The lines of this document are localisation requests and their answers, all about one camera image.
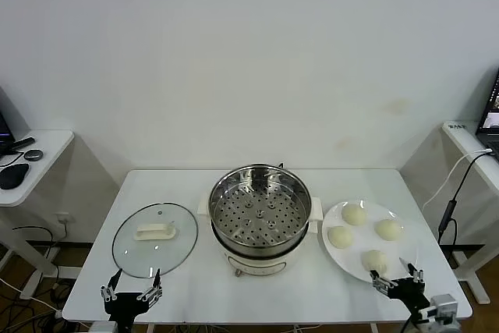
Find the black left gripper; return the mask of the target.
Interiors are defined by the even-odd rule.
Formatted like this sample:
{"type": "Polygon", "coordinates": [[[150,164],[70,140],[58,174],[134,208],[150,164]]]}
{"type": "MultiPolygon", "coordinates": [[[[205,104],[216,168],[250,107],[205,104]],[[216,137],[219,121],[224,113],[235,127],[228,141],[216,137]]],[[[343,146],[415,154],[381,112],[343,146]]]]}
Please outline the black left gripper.
{"type": "Polygon", "coordinates": [[[109,315],[108,320],[116,323],[117,332],[130,333],[136,317],[145,314],[150,308],[149,303],[156,303],[162,296],[161,269],[157,269],[152,286],[140,299],[137,299],[139,292],[115,294],[121,274],[122,270],[119,269],[110,277],[107,285],[101,286],[101,296],[104,300],[104,310],[109,315]]]}

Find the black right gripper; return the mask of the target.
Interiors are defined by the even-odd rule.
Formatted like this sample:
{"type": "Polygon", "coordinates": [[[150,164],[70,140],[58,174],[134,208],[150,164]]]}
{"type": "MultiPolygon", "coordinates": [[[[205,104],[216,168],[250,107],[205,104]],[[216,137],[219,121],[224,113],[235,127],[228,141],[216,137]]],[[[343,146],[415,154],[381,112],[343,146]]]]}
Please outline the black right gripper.
{"type": "Polygon", "coordinates": [[[412,263],[399,258],[404,269],[411,277],[389,280],[379,275],[376,270],[370,271],[373,287],[377,291],[386,291],[389,299],[401,301],[414,319],[421,319],[421,310],[430,306],[429,300],[424,296],[425,282],[423,270],[418,270],[412,263]]]}

